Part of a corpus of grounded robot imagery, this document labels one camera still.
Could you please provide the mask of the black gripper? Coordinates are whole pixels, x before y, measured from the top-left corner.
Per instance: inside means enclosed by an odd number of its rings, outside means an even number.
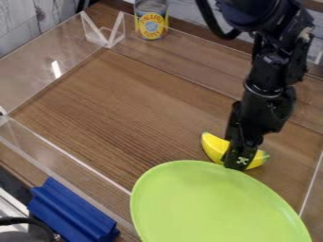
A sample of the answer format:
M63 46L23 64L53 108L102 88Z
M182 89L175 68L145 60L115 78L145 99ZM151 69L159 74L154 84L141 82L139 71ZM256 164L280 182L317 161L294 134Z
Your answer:
M222 157L225 167L240 171L252 165L265 136L282 130L297 101L293 86L266 91L245 83L244 88L242 100L233 104L225 133L232 142Z

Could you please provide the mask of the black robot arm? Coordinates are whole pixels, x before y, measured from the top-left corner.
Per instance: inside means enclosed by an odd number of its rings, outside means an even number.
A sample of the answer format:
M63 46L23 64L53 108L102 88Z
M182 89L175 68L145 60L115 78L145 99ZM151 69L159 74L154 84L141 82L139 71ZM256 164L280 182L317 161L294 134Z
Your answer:
M246 170L265 136L282 130L293 115L294 84L308 73L314 19L298 0L220 0L229 24L256 34L253 67L242 100L233 104L222 158L228 168Z

